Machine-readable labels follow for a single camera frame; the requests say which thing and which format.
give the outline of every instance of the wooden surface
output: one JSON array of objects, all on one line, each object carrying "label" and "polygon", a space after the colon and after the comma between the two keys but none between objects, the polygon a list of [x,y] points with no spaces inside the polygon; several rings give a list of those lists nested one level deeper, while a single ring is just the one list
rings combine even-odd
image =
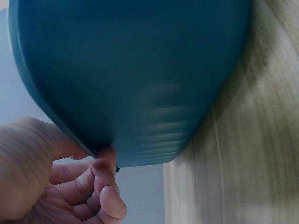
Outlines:
[{"label": "wooden surface", "polygon": [[254,0],[242,58],[164,165],[166,224],[299,224],[299,0]]},{"label": "wooden surface", "polygon": [[7,8],[8,0],[0,0],[0,10]]}]

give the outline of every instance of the blue plastic container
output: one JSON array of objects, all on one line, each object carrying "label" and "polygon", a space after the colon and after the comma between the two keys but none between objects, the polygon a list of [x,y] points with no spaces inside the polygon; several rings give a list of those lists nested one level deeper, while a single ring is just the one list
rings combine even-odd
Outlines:
[{"label": "blue plastic container", "polygon": [[119,167],[184,148],[242,50],[249,0],[10,0],[19,73],[43,111]]}]

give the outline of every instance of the hand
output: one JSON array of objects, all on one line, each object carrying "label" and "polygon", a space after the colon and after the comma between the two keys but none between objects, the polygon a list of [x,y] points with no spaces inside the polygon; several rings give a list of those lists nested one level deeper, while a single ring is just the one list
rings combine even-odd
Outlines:
[{"label": "hand", "polygon": [[0,223],[120,224],[127,208],[115,183],[115,152],[93,161],[54,124],[23,118],[0,126]]}]

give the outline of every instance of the finger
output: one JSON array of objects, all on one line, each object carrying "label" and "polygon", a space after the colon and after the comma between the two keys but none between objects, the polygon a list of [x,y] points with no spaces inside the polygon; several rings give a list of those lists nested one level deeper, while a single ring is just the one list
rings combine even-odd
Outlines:
[{"label": "finger", "polygon": [[126,216],[127,207],[113,186],[106,186],[100,194],[101,209],[84,224],[120,224]]},{"label": "finger", "polygon": [[93,195],[86,201],[85,204],[73,206],[74,215],[81,221],[85,221],[95,216],[100,208],[100,193],[105,186],[113,186],[119,195],[119,188],[116,185],[115,177],[110,170],[101,169],[97,171],[94,181]]},{"label": "finger", "polygon": [[82,222],[95,216],[101,209],[100,198],[95,192],[84,204],[78,204],[73,206],[74,215]]},{"label": "finger", "polygon": [[92,195],[95,186],[97,196],[100,196],[100,190],[104,186],[116,185],[115,177],[112,173],[114,171],[115,152],[112,148],[107,147],[101,151],[98,158],[93,161],[93,165],[80,177],[70,182],[58,184],[55,187],[70,206],[82,204]]},{"label": "finger", "polygon": [[53,185],[70,182],[82,175],[92,163],[93,161],[54,164],[49,182]]},{"label": "finger", "polygon": [[81,176],[73,181],[55,185],[55,188],[70,206],[74,206],[85,203],[90,198],[94,191],[94,179],[95,176],[92,168],[89,167]]},{"label": "finger", "polygon": [[32,131],[38,138],[43,140],[51,151],[53,160],[66,157],[81,159],[88,156],[74,141],[64,134],[55,124],[40,121],[35,118],[20,118],[11,124]]},{"label": "finger", "polygon": [[127,207],[119,197],[114,186],[103,188],[100,194],[100,204],[101,210],[111,217],[124,219],[127,214]]},{"label": "finger", "polygon": [[53,160],[70,157],[72,159],[83,159],[89,154],[83,151],[74,141],[64,134],[55,124],[43,123],[45,133],[52,135],[48,143],[53,152]]},{"label": "finger", "polygon": [[112,147],[102,148],[96,157],[96,161],[93,163],[93,173],[95,174],[98,170],[108,169],[113,175],[116,175],[115,165],[115,151]]}]

